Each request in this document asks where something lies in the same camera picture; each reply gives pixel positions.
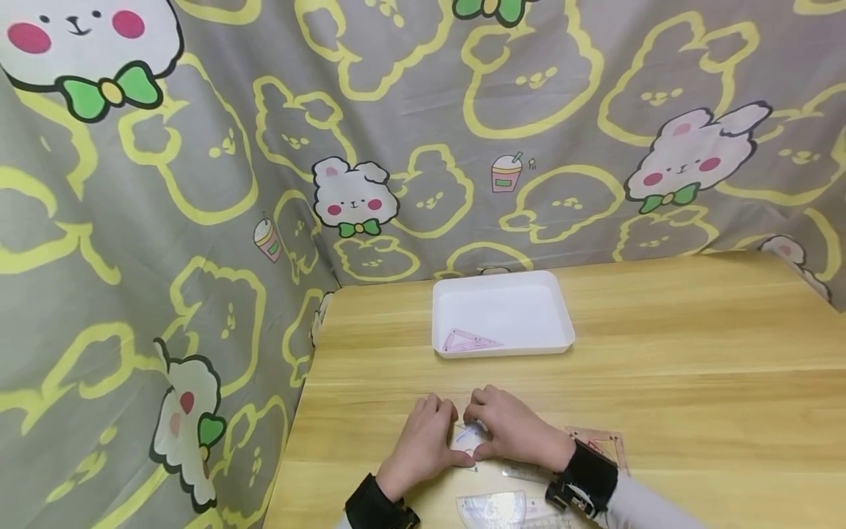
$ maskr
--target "pink cheek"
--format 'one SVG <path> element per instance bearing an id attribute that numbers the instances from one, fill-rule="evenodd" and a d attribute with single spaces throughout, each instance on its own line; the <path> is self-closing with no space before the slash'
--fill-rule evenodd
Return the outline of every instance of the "pink cheek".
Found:
<path id="1" fill-rule="evenodd" d="M 112 26 L 118 35 L 128 39 L 137 39 L 144 35 L 144 31 L 146 30 L 144 20 L 132 11 L 118 11 L 115 13 L 112 17 Z"/>
<path id="2" fill-rule="evenodd" d="M 712 170 L 716 169 L 719 164 L 720 164 L 719 158 L 708 158 L 707 160 L 705 160 L 704 162 L 699 164 L 699 170 L 702 171 L 703 173 L 705 173 L 707 171 L 712 171 Z"/>
<path id="3" fill-rule="evenodd" d="M 6 35 L 12 46 L 24 53 L 38 55 L 46 53 L 52 47 L 50 36 L 37 25 L 25 22 L 13 24 L 9 26 Z"/>
<path id="4" fill-rule="evenodd" d="M 170 433 L 177 437 L 179 435 L 179 425 L 182 423 L 182 416 L 179 413 L 174 413 L 170 416 Z"/>
<path id="5" fill-rule="evenodd" d="M 690 132 L 690 123 L 682 123 L 673 131 L 674 136 L 681 136 Z"/>
<path id="6" fill-rule="evenodd" d="M 655 184 L 661 182 L 661 180 L 663 180 L 663 179 L 664 179 L 664 175 L 661 174 L 661 173 L 650 173 L 650 174 L 647 174 L 643 178 L 643 185 L 647 185 L 647 186 L 655 185 Z"/>

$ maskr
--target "cartoon bunny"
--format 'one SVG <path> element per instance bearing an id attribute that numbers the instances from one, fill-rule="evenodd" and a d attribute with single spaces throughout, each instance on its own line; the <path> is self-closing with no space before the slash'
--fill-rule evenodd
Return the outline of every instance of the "cartoon bunny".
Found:
<path id="1" fill-rule="evenodd" d="M 496 275 L 498 273 L 511 273 L 511 270 L 508 270 L 506 267 L 487 267 L 482 268 L 481 272 L 479 272 L 479 275 L 490 276 Z"/>
<path id="2" fill-rule="evenodd" d="M 792 237 L 788 237 L 787 235 L 773 235 L 764 241 L 759 250 L 769 251 L 770 253 L 774 253 L 781 257 L 788 263 L 788 265 L 790 265 L 791 268 L 802 276 L 802 279 L 804 279 L 817 294 L 821 295 L 826 301 L 831 303 L 832 291 L 828 289 L 828 286 L 825 283 L 817 279 L 816 275 L 811 270 L 808 270 L 805 267 L 805 248 L 803 248 L 802 245 L 796 242 Z"/>
<path id="3" fill-rule="evenodd" d="M 350 169 L 338 157 L 321 160 L 311 168 L 315 177 L 315 213 L 341 237 L 379 235 L 382 225 L 399 211 L 399 201 L 387 187 L 390 174 L 374 162 Z"/>
<path id="4" fill-rule="evenodd" d="M 763 101 L 714 119 L 697 108 L 661 127 L 649 154 L 626 180 L 626 196 L 643 202 L 641 213 L 673 203 L 690 204 L 697 193 L 722 182 L 755 154 L 752 131 L 772 113 Z"/>
<path id="5" fill-rule="evenodd" d="M 538 0 L 453 0 L 453 14 L 457 19 L 469 20 L 481 15 L 496 17 L 497 22 L 513 28 L 523 19 L 527 2 Z"/>
<path id="6" fill-rule="evenodd" d="M 110 107 L 156 108 L 184 49 L 168 0 L 3 0 L 0 65 L 24 91 L 58 92 L 96 123 Z"/>
<path id="7" fill-rule="evenodd" d="M 323 327 L 323 319 L 326 317 L 326 309 L 329 308 L 329 301 L 334 294 L 334 292 L 326 292 L 323 295 L 320 307 L 315 312 L 314 319 L 311 320 L 311 347 L 317 346 L 317 340 L 320 339 L 320 330 Z"/>
<path id="8" fill-rule="evenodd" d="M 171 474 L 179 474 L 182 489 L 191 495 L 197 512 L 217 504 L 209 479 L 209 450 L 226 432 L 226 420 L 217 415 L 220 377 L 212 363 L 200 355 L 171 358 L 160 338 L 153 340 L 172 384 L 165 392 L 150 457 Z"/>

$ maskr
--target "wrist cuff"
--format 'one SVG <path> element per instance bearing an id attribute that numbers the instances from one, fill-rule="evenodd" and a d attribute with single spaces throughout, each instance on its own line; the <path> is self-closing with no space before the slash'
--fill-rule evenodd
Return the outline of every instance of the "wrist cuff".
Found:
<path id="1" fill-rule="evenodd" d="M 368 474 L 345 506 L 347 520 L 353 529 L 411 529 L 420 524 L 417 514 L 400 499 L 391 502 Z"/>
<path id="2" fill-rule="evenodd" d="M 562 508 L 573 507 L 593 518 L 608 510 L 617 488 L 617 465 L 578 439 L 573 459 L 547 488 L 547 499 Z"/>

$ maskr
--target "wooden table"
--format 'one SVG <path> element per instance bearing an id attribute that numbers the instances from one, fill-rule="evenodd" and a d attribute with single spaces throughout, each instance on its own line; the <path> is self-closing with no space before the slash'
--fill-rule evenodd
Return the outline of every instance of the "wooden table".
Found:
<path id="1" fill-rule="evenodd" d="M 633 475 L 708 526 L 846 526 L 846 316 L 756 253 L 554 272 L 577 335 L 564 355 L 442 360 L 431 281 L 335 294 L 266 526 L 331 527 L 417 397 L 462 411 L 488 383 L 558 427 L 623 432 Z M 450 469 L 407 499 L 423 527 L 461 527 L 457 496 L 516 483 Z"/>

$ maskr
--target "pink triangle ruler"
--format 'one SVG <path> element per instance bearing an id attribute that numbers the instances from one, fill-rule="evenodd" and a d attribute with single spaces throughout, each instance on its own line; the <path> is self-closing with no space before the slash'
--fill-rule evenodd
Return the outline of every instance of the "pink triangle ruler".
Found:
<path id="1" fill-rule="evenodd" d="M 478 334 L 468 333 L 461 329 L 454 328 L 449 331 L 447 341 L 443 343 L 444 352 L 450 351 L 465 351 L 474 349 L 486 349 L 488 347 L 496 347 L 502 345 L 492 339 L 479 336 Z"/>

